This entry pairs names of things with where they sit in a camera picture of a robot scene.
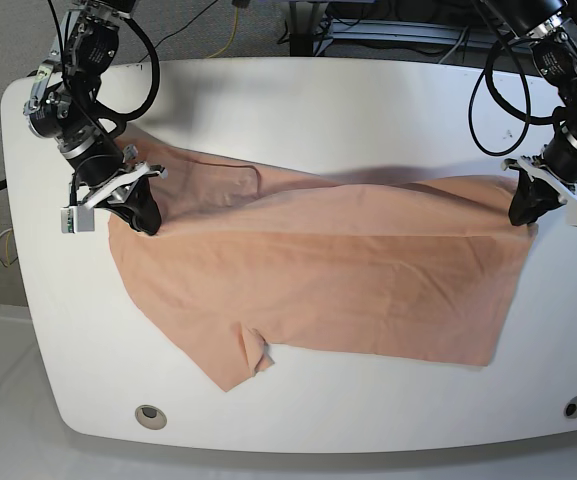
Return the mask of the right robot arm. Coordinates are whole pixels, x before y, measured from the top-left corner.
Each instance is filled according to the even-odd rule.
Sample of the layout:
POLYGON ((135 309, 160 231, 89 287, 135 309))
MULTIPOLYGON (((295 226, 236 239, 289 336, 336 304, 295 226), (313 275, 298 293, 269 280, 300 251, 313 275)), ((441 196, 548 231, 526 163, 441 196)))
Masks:
POLYGON ((162 223, 149 180, 165 177, 161 165, 137 158, 137 149, 116 139, 131 121, 153 105, 160 87, 159 58, 149 37, 133 18, 133 1, 76 1, 55 21, 57 35, 39 65, 24 115, 40 138, 52 138, 71 166, 68 204, 61 211, 65 233, 89 232, 94 212, 107 210, 133 230, 155 235, 162 223), (119 47, 119 27, 126 24, 151 58, 151 84, 143 103, 120 113, 97 96, 101 76, 119 47))

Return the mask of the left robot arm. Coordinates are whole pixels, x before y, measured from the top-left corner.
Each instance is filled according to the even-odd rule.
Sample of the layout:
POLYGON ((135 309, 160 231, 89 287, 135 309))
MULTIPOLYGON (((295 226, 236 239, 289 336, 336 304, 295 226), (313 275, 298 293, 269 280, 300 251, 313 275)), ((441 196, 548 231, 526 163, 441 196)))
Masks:
POLYGON ((510 158, 513 147, 497 152, 503 169, 518 174, 508 211, 512 225, 535 223, 546 213, 564 208, 566 222, 577 227, 577 1, 476 1, 484 21, 496 16, 508 30, 488 27, 496 40, 477 82, 486 86, 495 103, 522 121, 523 127, 550 126, 552 140, 533 156, 510 158), (541 77, 555 87, 562 103, 548 116, 536 116, 526 96, 524 109, 511 105, 497 90, 493 72, 497 59, 527 45, 541 77))

